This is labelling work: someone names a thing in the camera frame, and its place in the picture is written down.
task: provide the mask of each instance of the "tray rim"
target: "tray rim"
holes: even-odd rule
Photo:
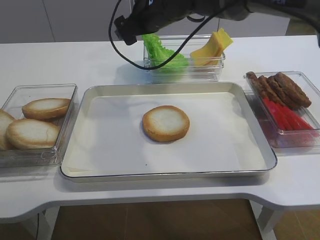
[[[246,99],[246,103],[249,106],[249,109],[252,111],[252,114],[254,115],[254,117],[256,118],[253,110],[250,107],[250,104],[248,102],[247,96],[245,94],[244,89],[237,83],[231,82],[231,81],[223,81],[223,82],[199,82],[199,83],[188,83],[188,82],[181,82],[181,83],[159,83],[159,84],[127,84],[127,85],[95,85],[95,86],[91,86],[89,87],[83,94],[80,106],[79,106],[79,110],[78,113],[76,115],[76,120],[74,123],[74,126],[77,123],[77,119],[78,116],[80,114],[80,109],[81,106],[83,105],[84,101],[85,101],[85,96],[86,94],[91,91],[92,89],[95,88],[99,88],[99,87],[146,87],[146,88],[159,88],[159,87],[172,87],[172,86],[180,86],[180,85],[231,85],[231,86],[236,86],[237,88],[241,89],[241,94],[244,95],[244,98]],[[154,95],[165,95],[166,93],[155,93]],[[138,93],[138,94],[132,94],[131,96],[143,96],[146,94],[143,93]],[[130,181],[138,181],[138,180],[146,180],[143,177],[163,177],[163,176],[173,176],[171,177],[172,179],[178,178],[178,179],[187,179],[187,178],[209,178],[210,176],[207,175],[212,175],[211,177],[221,177],[221,175],[228,175],[228,174],[234,174],[233,176],[228,175],[228,178],[232,178],[232,177],[240,177],[240,176],[250,176],[252,175],[253,177],[258,177],[261,175],[264,175],[268,172],[270,172],[271,170],[273,170],[277,165],[278,165],[278,157],[274,151],[274,149],[268,144],[269,149],[271,150],[273,156],[274,156],[274,165],[271,168],[268,169],[261,169],[261,170],[236,170],[236,171],[217,171],[217,172],[212,172],[212,171],[204,171],[204,172],[167,172],[167,173],[138,173],[138,174],[113,174],[113,175],[90,175],[90,176],[70,176],[68,174],[66,174],[63,170],[63,163],[64,161],[62,160],[62,164],[59,166],[60,172],[62,174],[63,177],[65,177],[68,180],[74,181],[74,182],[83,182],[81,180],[84,179],[97,179],[97,180],[103,180],[103,179],[108,179],[108,181],[126,181],[126,180],[130,180]]]

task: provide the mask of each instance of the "cheese slice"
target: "cheese slice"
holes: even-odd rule
[[[223,28],[218,32],[213,32],[209,41],[200,49],[193,51],[190,56],[193,58],[194,65],[216,65],[219,60],[213,60],[214,57],[220,57],[224,50],[232,44],[233,41]]]

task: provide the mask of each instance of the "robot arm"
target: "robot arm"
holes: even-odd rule
[[[217,17],[241,21],[250,13],[264,13],[298,18],[312,25],[319,39],[319,0],[135,0],[131,15],[114,21],[116,34],[132,45],[137,41],[136,36],[155,33],[190,14],[210,16],[228,5]]]

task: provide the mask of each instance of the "clear plastic container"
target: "clear plastic container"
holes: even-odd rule
[[[22,106],[31,101],[46,98],[71,99],[65,116],[52,122],[60,127],[60,132],[54,146],[41,149],[0,150],[0,168],[48,166],[61,163],[79,109],[77,85],[54,84],[17,86],[2,106],[2,110],[12,115],[15,119],[23,119],[25,117],[22,113]]]
[[[270,77],[278,72],[256,72],[256,76],[261,75]],[[314,129],[308,130],[282,130],[277,125],[269,109],[264,104],[255,87],[251,84],[246,76],[244,78],[250,85],[254,96],[256,105],[262,109],[255,107],[255,115],[260,123],[260,126],[269,141],[269,144],[274,148],[295,148],[295,147],[311,147],[320,146],[320,92],[310,82],[310,80],[300,71],[282,71],[285,75],[290,77],[308,96],[312,104],[310,107],[301,107],[294,112],[303,118]]]
[[[190,57],[190,53],[202,48],[208,41],[211,35],[195,35],[181,50],[189,65],[181,67],[163,66],[160,69],[149,70],[149,84],[161,83],[201,83],[201,82],[217,82],[219,81],[222,69],[224,68],[224,60],[226,59],[223,53],[220,57],[202,57],[198,60],[213,61],[212,65],[196,66],[194,59]],[[159,36],[162,46],[167,49],[176,51],[186,36]],[[152,67],[154,59],[150,59],[146,46],[143,48],[143,61],[145,67]]]

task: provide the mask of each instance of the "wooden floor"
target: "wooden floor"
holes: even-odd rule
[[[320,240],[320,210],[288,212],[278,240]],[[20,223],[0,224],[1,240],[32,240]],[[61,207],[52,240],[261,240],[247,200]]]
[[[296,35],[315,35],[315,29],[304,21],[298,19],[291,19],[286,30],[287,36]]]

